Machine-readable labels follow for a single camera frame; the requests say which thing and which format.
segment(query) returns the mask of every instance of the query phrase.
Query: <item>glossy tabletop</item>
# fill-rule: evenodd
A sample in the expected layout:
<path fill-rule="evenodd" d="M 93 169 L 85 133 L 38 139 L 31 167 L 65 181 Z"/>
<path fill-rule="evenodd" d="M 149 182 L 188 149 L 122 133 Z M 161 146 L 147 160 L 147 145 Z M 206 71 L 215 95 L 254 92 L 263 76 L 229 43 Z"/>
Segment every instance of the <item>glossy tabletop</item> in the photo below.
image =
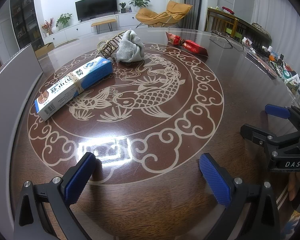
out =
<path fill-rule="evenodd" d="M 24 109 L 12 153 L 13 212 L 24 181 L 46 183 L 92 152 L 99 167 L 71 206 L 92 239 L 202 239 L 224 208 L 198 167 L 200 155 L 209 152 L 233 177 L 269 181 L 283 225 L 291 214 L 284 202 L 287 175 L 267 172 L 262 148 L 242 139 L 239 130 L 245 123 L 277 135 L 293 130 L 263 111 L 266 104 L 291 105 L 284 83 L 248 60 L 240 44 L 231 48 L 209 33 L 135 31 L 145 44 L 144 60 L 121 63 L 114 54 L 113 73 L 46 122 L 34 99 L 96 57 L 96 45 L 118 32 L 74 41 L 39 60 L 44 74 Z M 171 46 L 165 31 L 201 44 L 209 57 Z"/>

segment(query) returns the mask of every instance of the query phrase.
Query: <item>dark glass cabinet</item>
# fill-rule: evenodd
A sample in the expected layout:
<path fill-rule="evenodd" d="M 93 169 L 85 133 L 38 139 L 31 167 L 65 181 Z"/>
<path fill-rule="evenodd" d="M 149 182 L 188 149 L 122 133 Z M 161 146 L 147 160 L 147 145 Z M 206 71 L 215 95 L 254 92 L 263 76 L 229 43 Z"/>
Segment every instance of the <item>dark glass cabinet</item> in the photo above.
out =
<path fill-rule="evenodd" d="M 41 48 L 44 43 L 35 15 L 34 0 L 10 0 L 10 12 L 20 49 L 29 43 L 35 51 Z"/>

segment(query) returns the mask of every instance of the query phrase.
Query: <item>television screen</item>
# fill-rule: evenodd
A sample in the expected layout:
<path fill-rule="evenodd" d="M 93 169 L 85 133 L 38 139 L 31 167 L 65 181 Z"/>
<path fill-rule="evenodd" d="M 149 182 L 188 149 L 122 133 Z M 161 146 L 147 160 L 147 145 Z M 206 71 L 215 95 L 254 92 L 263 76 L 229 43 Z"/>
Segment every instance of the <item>television screen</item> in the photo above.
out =
<path fill-rule="evenodd" d="M 117 0 L 81 0 L 75 2 L 75 7 L 78 20 L 118 10 Z"/>

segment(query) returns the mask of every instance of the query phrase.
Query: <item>human hand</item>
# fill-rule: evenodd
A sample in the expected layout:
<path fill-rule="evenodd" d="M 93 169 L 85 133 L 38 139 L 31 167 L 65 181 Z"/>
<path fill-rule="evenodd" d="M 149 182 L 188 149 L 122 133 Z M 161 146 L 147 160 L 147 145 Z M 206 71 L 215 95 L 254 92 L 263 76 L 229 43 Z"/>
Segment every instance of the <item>human hand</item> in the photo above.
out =
<path fill-rule="evenodd" d="M 292 172 L 289 174 L 289 182 L 288 182 L 288 192 L 289 192 L 289 200 L 292 201 L 297 195 L 296 184 L 297 181 L 300 182 L 300 172 Z"/>

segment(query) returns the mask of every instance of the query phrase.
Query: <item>blue logo on box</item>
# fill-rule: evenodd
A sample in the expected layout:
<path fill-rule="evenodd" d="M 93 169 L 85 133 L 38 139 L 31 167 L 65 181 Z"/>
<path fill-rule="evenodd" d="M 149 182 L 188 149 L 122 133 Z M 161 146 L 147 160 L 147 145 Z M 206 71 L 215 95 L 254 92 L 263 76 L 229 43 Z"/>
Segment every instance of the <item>blue logo on box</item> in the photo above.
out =
<path fill-rule="evenodd" d="M 83 68 L 85 68 L 85 69 L 92 68 L 95 64 L 97 64 L 97 62 L 92 61 L 92 62 L 89 62 L 88 64 L 86 64 Z"/>

